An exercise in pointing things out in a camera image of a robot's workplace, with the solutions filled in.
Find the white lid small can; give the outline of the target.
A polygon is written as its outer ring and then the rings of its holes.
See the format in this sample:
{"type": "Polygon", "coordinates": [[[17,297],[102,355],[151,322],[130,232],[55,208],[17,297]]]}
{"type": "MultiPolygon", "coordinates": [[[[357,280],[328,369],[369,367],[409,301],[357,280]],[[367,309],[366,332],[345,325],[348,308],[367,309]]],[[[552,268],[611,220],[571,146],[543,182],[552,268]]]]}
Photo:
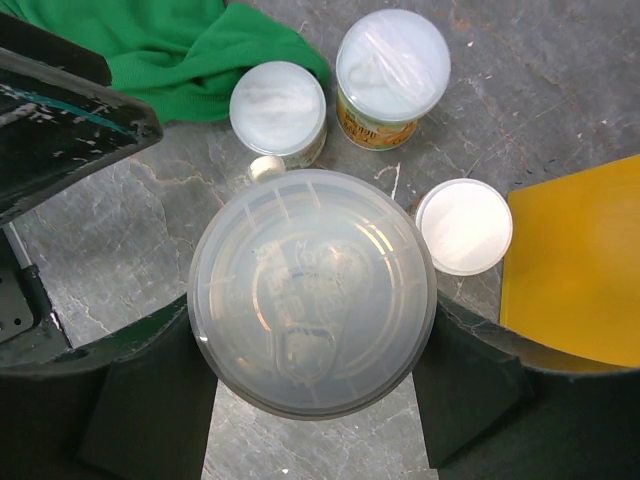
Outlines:
{"type": "Polygon", "coordinates": [[[474,276],[496,266],[513,235],[512,214],[504,197],[471,178],[432,188],[418,204],[415,223],[434,267],[454,276],[474,276]]]}

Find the cartoon label can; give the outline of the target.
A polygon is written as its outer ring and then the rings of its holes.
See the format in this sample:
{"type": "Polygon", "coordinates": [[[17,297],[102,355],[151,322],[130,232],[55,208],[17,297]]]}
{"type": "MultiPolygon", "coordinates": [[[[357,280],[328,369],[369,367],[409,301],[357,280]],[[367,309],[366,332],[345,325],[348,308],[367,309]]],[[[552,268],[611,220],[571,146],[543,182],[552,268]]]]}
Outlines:
{"type": "Polygon", "coordinates": [[[384,192],[304,169],[269,175],[216,213],[187,301],[196,343],[231,391],[280,417],[324,420],[410,374],[434,324],[436,275],[384,192]]]}

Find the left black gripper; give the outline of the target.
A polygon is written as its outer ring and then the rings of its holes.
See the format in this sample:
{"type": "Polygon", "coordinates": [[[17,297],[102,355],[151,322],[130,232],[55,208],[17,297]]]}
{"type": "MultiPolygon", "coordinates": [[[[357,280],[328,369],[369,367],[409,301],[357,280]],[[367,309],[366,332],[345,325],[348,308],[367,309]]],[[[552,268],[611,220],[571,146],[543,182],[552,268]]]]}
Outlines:
{"type": "Polygon", "coordinates": [[[1,227],[1,358],[51,360],[71,342],[15,226],[1,227]]]}

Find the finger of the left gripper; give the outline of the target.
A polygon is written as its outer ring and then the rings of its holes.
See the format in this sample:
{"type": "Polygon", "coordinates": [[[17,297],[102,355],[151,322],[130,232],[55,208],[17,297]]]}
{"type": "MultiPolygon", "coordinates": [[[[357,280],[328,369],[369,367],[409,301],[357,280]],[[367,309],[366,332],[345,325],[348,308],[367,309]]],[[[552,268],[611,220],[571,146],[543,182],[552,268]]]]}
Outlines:
{"type": "Polygon", "coordinates": [[[2,14],[2,219],[161,140],[153,109],[110,84],[102,56],[2,14]]]}

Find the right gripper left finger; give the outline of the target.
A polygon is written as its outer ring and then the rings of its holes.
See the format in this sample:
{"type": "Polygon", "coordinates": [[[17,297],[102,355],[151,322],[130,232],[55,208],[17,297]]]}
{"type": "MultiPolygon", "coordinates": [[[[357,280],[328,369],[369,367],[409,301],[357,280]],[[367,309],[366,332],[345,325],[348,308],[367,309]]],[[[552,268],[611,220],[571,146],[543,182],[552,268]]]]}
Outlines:
{"type": "Polygon", "coordinates": [[[198,479],[217,378],[187,300],[1,369],[4,479],[198,479]]]}

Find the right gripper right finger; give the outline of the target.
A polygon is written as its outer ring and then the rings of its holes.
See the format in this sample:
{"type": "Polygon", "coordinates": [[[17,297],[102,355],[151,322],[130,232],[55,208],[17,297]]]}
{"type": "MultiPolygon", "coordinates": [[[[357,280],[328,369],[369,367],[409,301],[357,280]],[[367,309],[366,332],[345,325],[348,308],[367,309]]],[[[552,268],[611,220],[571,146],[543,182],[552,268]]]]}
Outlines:
{"type": "Polygon", "coordinates": [[[636,479],[639,371],[529,340],[440,295],[413,370],[442,479],[636,479]]]}

